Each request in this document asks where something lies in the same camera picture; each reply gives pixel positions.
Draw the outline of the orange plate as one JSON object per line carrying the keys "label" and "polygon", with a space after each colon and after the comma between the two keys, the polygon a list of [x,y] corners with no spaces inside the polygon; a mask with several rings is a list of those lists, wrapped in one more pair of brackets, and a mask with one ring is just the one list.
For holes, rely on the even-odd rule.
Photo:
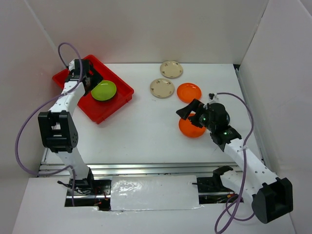
{"label": "orange plate", "polygon": [[189,119],[180,119],[178,122],[178,127],[181,133],[189,138],[201,137],[205,132],[205,128],[199,128],[191,124]]}
{"label": "orange plate", "polygon": [[184,103],[190,103],[193,99],[200,99],[201,89],[193,83],[183,83],[177,88],[177,96]]}

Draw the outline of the cream floral plate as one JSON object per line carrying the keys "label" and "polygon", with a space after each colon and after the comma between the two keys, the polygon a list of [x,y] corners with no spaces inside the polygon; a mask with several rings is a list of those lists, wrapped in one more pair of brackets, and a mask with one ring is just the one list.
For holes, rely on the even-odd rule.
{"label": "cream floral plate", "polygon": [[150,84],[150,92],[157,98],[168,98],[174,91],[174,84],[166,78],[155,79]]}
{"label": "cream floral plate", "polygon": [[183,68],[176,61],[165,61],[160,66],[160,73],[166,78],[177,78],[182,75]]}

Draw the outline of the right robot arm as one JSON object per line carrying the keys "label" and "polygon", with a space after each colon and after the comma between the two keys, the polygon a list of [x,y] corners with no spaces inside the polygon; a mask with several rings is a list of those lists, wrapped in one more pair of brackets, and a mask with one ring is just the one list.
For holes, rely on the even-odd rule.
{"label": "right robot arm", "polygon": [[279,178],[246,146],[238,131],[230,126],[230,116],[223,104],[204,104],[194,99],[176,113],[192,125],[209,130],[213,142],[243,170],[242,175],[230,166],[215,170],[212,185],[216,190],[229,188],[238,194],[243,186],[243,201],[251,205],[255,216],[264,224],[293,211],[292,183]]}

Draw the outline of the green plate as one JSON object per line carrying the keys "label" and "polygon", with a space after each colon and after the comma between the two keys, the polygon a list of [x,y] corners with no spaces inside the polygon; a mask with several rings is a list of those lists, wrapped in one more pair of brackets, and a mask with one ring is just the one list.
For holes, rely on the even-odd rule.
{"label": "green plate", "polygon": [[103,80],[91,91],[91,95],[95,100],[107,101],[113,98],[116,92],[117,87],[112,81]]}

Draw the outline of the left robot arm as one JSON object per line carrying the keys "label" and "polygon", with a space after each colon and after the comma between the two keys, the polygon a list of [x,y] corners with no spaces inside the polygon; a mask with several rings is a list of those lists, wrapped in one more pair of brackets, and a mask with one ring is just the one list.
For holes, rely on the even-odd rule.
{"label": "left robot arm", "polygon": [[65,166],[69,166],[70,185],[83,194],[96,192],[91,169],[83,161],[78,149],[78,131],[72,114],[78,102],[91,92],[103,77],[88,59],[75,59],[69,63],[61,97],[47,112],[38,115],[39,129],[44,147],[55,153]]}

